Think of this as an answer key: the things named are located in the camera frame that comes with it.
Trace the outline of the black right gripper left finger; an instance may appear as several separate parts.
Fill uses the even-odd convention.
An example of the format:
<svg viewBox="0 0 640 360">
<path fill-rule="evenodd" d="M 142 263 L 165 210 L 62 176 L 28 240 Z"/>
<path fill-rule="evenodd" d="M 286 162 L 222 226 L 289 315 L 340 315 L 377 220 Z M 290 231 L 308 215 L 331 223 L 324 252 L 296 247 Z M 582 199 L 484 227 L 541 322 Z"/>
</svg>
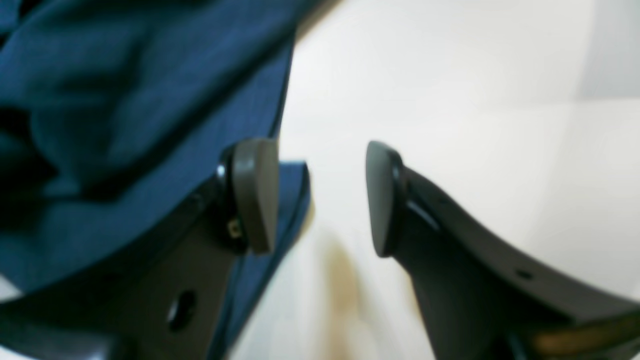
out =
<svg viewBox="0 0 640 360">
<path fill-rule="evenodd" d="M 229 146 L 159 223 L 64 280 L 1 305 L 1 348 L 28 360 L 203 360 L 237 257 L 274 250 L 278 145 Z"/>
</svg>

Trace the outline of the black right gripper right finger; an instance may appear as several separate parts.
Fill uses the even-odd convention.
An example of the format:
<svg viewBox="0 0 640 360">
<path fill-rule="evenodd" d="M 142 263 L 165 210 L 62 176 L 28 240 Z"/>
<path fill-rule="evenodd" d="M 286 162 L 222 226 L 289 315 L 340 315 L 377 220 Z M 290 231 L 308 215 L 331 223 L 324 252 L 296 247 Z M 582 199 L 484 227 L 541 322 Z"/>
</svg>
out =
<svg viewBox="0 0 640 360">
<path fill-rule="evenodd" d="M 631 360 L 639 303 L 503 241 L 380 141 L 366 148 L 372 243 L 409 274 L 437 360 Z"/>
</svg>

